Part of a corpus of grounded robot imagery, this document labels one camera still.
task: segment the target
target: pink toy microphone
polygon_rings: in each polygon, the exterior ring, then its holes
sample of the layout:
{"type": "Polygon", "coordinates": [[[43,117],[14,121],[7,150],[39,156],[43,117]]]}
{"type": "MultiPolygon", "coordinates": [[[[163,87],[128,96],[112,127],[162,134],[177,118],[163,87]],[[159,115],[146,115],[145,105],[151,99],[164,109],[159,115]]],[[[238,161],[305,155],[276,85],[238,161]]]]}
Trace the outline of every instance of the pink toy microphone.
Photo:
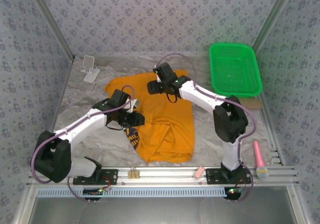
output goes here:
{"type": "Polygon", "coordinates": [[[253,146],[254,146],[254,150],[255,150],[255,159],[256,159],[256,174],[257,176],[260,178],[260,179],[266,179],[269,177],[269,171],[268,169],[265,167],[265,164],[264,164],[264,160],[262,158],[262,155],[261,155],[261,151],[260,151],[260,146],[259,146],[259,143],[257,141],[254,141],[253,142],[253,146]]]}

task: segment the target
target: wall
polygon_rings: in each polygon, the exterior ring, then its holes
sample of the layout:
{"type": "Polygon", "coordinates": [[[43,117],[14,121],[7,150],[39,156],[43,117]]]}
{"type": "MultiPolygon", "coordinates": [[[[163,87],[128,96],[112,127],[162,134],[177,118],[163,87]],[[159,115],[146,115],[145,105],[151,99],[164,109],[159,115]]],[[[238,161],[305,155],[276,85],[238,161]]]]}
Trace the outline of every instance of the wall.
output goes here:
{"type": "Polygon", "coordinates": [[[11,223],[69,64],[33,0],[0,0],[0,15],[0,223],[11,223]]]}
{"type": "Polygon", "coordinates": [[[258,54],[282,150],[320,223],[320,0],[289,0],[258,54]]]}
{"type": "Polygon", "coordinates": [[[45,0],[75,55],[252,45],[275,0],[45,0]]]}

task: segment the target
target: green tray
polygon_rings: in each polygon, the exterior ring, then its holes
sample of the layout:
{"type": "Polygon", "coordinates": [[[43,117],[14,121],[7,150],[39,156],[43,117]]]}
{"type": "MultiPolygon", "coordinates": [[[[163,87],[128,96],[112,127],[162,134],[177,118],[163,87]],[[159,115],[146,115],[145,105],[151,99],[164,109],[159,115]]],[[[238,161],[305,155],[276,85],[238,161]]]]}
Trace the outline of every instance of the green tray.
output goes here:
{"type": "Polygon", "coordinates": [[[254,50],[245,44],[216,43],[210,46],[211,82],[219,95],[257,96],[263,86],[254,50]]]}

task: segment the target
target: metal base plate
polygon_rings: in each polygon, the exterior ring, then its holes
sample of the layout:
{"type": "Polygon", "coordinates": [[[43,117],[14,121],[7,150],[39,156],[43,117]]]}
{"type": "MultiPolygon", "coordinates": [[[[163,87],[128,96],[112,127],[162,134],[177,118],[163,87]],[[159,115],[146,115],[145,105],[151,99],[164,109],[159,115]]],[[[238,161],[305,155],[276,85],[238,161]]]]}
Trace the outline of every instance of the metal base plate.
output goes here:
{"type": "Polygon", "coordinates": [[[110,185],[116,185],[118,180],[118,170],[117,169],[102,169],[102,174],[100,179],[96,183],[92,183],[91,178],[85,178],[83,176],[78,176],[73,179],[74,185],[108,185],[110,180],[110,185]]]}
{"type": "Polygon", "coordinates": [[[244,168],[240,173],[239,177],[232,182],[228,182],[221,173],[221,168],[208,168],[205,171],[206,181],[208,185],[213,184],[251,184],[249,172],[244,168]]]}

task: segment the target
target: pink eraser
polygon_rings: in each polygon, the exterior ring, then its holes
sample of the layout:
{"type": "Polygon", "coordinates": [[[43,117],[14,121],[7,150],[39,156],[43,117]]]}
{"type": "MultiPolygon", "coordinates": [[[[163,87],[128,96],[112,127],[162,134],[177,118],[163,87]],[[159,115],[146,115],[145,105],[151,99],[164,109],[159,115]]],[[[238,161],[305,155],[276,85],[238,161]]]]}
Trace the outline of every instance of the pink eraser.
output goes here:
{"type": "Polygon", "coordinates": [[[198,179],[201,177],[202,173],[204,172],[205,168],[200,166],[199,169],[194,174],[194,178],[198,179]]]}
{"type": "Polygon", "coordinates": [[[257,141],[254,141],[253,142],[253,146],[254,146],[254,150],[255,150],[255,159],[256,159],[256,166],[257,167],[264,167],[265,164],[264,164],[264,160],[262,158],[262,155],[261,155],[261,151],[260,151],[260,146],[259,146],[259,143],[257,141]]]}

